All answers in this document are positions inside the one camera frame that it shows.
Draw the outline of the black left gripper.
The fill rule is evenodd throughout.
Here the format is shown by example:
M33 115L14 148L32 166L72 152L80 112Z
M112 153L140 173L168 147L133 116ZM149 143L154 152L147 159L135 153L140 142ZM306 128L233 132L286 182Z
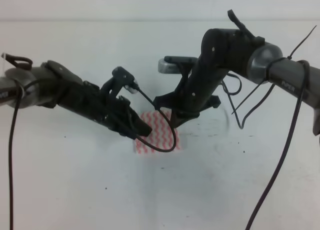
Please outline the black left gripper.
M151 134L152 128L131 109L125 97L109 98L101 94L101 87L81 80L58 62L49 60L46 67L57 77L57 93L46 104L48 108L59 105L132 140L137 135Z

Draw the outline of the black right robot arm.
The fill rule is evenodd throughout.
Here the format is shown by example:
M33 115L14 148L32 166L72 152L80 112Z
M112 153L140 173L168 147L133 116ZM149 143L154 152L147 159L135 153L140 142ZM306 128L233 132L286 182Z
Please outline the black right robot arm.
M320 71L310 67L305 73L303 64L283 57L281 49L254 36L228 11L235 29L209 29L203 36L199 57L166 56L160 69L176 66L181 80L173 92L157 96L154 103L172 111L172 125L177 128L199 117L208 108L217 108L220 99L214 91L229 72L255 83L270 82L298 97L314 109L313 133L320 133Z

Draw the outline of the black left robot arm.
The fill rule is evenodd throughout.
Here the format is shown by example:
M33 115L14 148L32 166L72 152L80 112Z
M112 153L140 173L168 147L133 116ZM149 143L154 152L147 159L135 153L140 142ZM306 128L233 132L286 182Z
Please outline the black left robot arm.
M2 54L2 58L13 66L0 79L2 105L20 109L60 106L133 140L152 131L130 107L130 101L119 95L121 89L135 94L139 88L123 67L116 67L111 79L99 87L53 60L35 67L26 57Z

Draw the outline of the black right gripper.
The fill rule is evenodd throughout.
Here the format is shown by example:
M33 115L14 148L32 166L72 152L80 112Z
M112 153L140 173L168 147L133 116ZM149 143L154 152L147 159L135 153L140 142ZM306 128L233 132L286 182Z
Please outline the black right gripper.
M240 33L235 29L209 29L203 36L200 56L184 84L173 92L156 96L156 107L171 109L170 124L174 128L196 119L212 106L211 97L229 70L228 55L232 41Z

